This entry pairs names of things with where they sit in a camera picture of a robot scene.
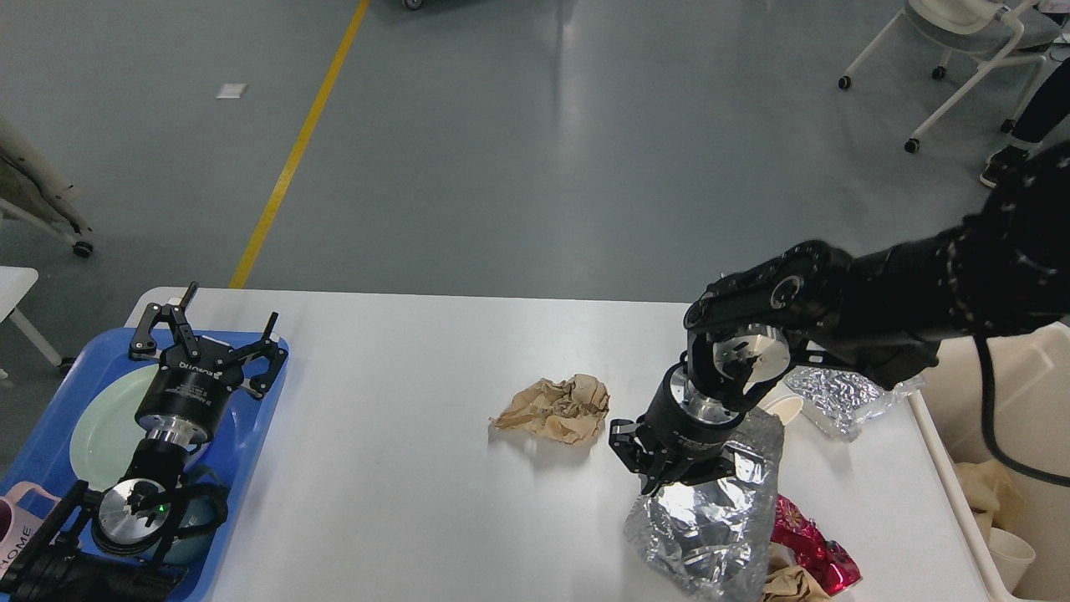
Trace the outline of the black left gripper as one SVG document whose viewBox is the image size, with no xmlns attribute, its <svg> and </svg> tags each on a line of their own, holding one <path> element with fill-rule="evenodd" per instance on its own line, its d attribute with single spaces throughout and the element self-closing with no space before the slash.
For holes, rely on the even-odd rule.
<svg viewBox="0 0 1070 602">
<path fill-rule="evenodd" d="M 148 439 L 214 439 L 230 396 L 240 388 L 253 399 L 263 400 L 289 359 L 289 350 L 273 339 L 279 314 L 271 314 L 255 342 L 227 348 L 217 365 L 196 365 L 201 360 L 201 349 L 186 310 L 198 289 L 198 284 L 188 285 L 175 304 L 146 305 L 131 335 L 129 360 L 160 360 L 166 352 L 158 348 L 152 331 L 156 325 L 167 324 L 173 346 L 180 348 L 185 359 L 190 361 L 158 361 L 157 373 L 135 414 Z M 268 362 L 268 367 L 261 372 L 246 374 L 246 366 L 259 360 Z"/>
</svg>

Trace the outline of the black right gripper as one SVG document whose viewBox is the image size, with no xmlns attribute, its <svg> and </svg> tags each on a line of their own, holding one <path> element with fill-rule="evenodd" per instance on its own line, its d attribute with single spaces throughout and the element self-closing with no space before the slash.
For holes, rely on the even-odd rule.
<svg viewBox="0 0 1070 602">
<path fill-rule="evenodd" d="M 737 463 L 749 456 L 725 445 L 744 416 L 699 392 L 681 361 L 666 371 L 641 418 L 610 421 L 608 444 L 639 477 L 639 494 L 653 496 L 668 484 L 698 487 L 736 476 Z"/>
</svg>

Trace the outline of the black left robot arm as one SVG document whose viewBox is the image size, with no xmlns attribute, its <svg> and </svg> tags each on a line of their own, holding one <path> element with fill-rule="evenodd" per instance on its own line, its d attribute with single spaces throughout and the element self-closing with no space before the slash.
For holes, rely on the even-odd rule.
<svg viewBox="0 0 1070 602">
<path fill-rule="evenodd" d="M 274 331 L 192 328 L 197 285 L 92 339 L 3 489 L 41 487 L 10 525 L 4 601 L 207 601 L 221 572 L 290 356 Z"/>
</svg>

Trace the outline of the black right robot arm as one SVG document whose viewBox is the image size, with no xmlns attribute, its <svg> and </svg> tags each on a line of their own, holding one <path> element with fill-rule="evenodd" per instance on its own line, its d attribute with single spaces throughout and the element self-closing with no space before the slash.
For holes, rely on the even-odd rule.
<svg viewBox="0 0 1070 602">
<path fill-rule="evenodd" d="M 891 390 L 970 336 L 981 370 L 981 433 L 1002 465 L 1058 487 L 1067 477 L 1013 460 L 995 436 L 990 339 L 1067 317 L 1067 142 L 1013 168 L 956 227 L 853 257 L 821 240 L 717 279 L 685 312 L 681 361 L 608 445 L 652 495 L 734 475 L 727 442 L 792 367 L 863 375 Z"/>
</svg>

